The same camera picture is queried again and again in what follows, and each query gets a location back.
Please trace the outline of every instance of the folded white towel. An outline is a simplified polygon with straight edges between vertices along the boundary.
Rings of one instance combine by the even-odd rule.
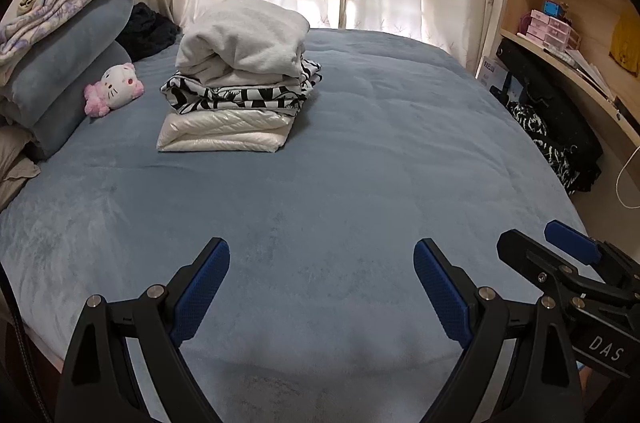
[[[258,74],[247,70],[233,69],[223,76],[209,77],[209,71],[203,70],[194,74],[191,78],[197,79],[205,87],[219,88],[229,86],[265,86],[281,84],[285,78],[283,74],[267,72]]]
[[[194,70],[206,70],[207,81],[225,74],[219,59],[234,69],[295,78],[308,31],[309,22],[295,11],[264,0],[223,0],[185,31],[175,66],[196,78]]]

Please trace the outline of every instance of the blue pillow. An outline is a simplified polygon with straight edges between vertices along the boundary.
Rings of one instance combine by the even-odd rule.
[[[126,64],[131,59],[127,51],[117,42],[104,50],[60,96],[56,98],[42,117],[31,128],[36,138],[28,155],[33,159],[48,159],[66,143],[74,130],[86,118],[84,114],[84,88],[98,82],[109,67]]]
[[[93,0],[36,43],[0,87],[0,114],[31,128],[62,92],[120,34],[133,0]]]

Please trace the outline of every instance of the hello kitty plush toy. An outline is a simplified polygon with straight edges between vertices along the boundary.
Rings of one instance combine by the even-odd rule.
[[[102,117],[141,96],[145,87],[136,76],[133,64],[113,66],[106,70],[100,82],[84,88],[84,113]]]

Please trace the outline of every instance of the pillow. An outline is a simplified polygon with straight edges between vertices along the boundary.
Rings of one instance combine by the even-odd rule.
[[[32,139],[30,132],[17,125],[0,126],[0,181],[4,180],[18,154]]]
[[[74,130],[86,117],[84,113],[84,88],[98,82],[109,67],[130,62],[127,51],[112,42],[104,52],[56,98],[31,129],[36,146],[30,146],[28,154],[34,159],[48,159],[66,143]]]
[[[40,169],[27,156],[18,156],[15,164],[0,181],[0,212],[14,200],[24,184],[39,173]]]
[[[53,101],[120,34],[133,0],[92,0],[37,42],[0,87],[0,114],[31,128]]]

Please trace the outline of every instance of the bed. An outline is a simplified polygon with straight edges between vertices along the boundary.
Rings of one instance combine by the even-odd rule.
[[[181,350],[223,420],[417,422],[460,347],[415,276],[415,243],[433,238],[503,297],[538,297],[498,260],[498,236],[584,227],[497,100],[407,38],[312,30],[306,48],[324,80],[275,154],[156,151],[172,46],[136,64],[141,98],[86,119],[2,212],[0,260],[55,355],[89,295],[137,297],[218,236],[230,269]]]

